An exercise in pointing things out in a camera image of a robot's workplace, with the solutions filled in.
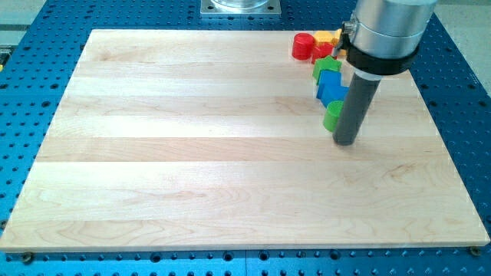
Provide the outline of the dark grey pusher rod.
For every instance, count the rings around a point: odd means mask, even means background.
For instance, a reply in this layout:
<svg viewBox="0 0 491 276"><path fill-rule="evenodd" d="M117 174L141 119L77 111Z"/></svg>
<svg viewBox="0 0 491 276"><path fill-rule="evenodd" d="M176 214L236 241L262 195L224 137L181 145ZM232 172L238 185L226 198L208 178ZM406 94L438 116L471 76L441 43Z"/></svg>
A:
<svg viewBox="0 0 491 276"><path fill-rule="evenodd" d="M338 145L354 143L380 82L380 75L354 72L333 132L333 139Z"/></svg>

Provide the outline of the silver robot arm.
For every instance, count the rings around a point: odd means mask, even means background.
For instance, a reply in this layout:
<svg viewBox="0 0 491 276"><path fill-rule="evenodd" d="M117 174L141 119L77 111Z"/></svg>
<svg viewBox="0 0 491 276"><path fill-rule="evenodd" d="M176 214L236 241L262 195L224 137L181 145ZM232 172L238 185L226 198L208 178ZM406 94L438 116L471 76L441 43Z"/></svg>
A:
<svg viewBox="0 0 491 276"><path fill-rule="evenodd" d="M407 71L437 0L359 0L333 50L347 52L354 68L344 106L333 132L338 145L354 143L384 76Z"/></svg>

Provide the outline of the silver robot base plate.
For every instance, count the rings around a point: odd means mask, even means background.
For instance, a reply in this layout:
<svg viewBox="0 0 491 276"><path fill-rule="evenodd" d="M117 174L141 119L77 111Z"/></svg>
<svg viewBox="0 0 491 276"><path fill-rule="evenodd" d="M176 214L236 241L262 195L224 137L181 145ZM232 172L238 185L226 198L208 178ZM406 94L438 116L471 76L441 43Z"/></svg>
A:
<svg viewBox="0 0 491 276"><path fill-rule="evenodd" d="M280 0L201 0L200 14L221 15L280 15Z"/></svg>

